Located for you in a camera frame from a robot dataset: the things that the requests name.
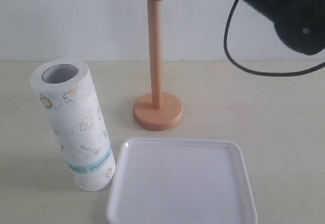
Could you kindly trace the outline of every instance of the round wooden base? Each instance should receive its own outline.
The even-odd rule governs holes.
[[[138,98],[133,106],[133,116],[137,123],[152,131],[172,128],[179,123],[182,115],[182,103],[177,97],[169,93],[163,93],[161,109],[153,108],[151,93]]]

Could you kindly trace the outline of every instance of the wooden pole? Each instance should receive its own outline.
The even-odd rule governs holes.
[[[148,0],[149,53],[152,106],[163,106],[163,51],[161,48],[160,2]]]

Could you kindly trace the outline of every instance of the white plate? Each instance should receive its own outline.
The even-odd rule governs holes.
[[[242,152],[216,140],[127,140],[106,217],[110,224],[257,223]]]

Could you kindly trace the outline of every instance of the white wall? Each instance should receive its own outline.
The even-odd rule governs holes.
[[[165,60],[225,60],[223,30],[233,1],[165,0]],[[146,0],[0,0],[0,60],[147,60],[146,15]],[[286,48],[272,24],[244,3],[229,42],[240,60],[306,58]]]

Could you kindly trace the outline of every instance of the table surface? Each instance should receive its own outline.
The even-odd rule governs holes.
[[[298,70],[312,62],[246,62],[262,70]],[[40,62],[0,63],[0,223],[106,223],[110,188],[81,190],[69,172],[30,87]],[[131,137],[227,139],[244,154],[259,223],[324,223],[325,71],[264,78],[228,62],[167,62],[165,91],[184,105],[163,132],[133,120],[150,91],[147,62],[88,63],[114,155]]]

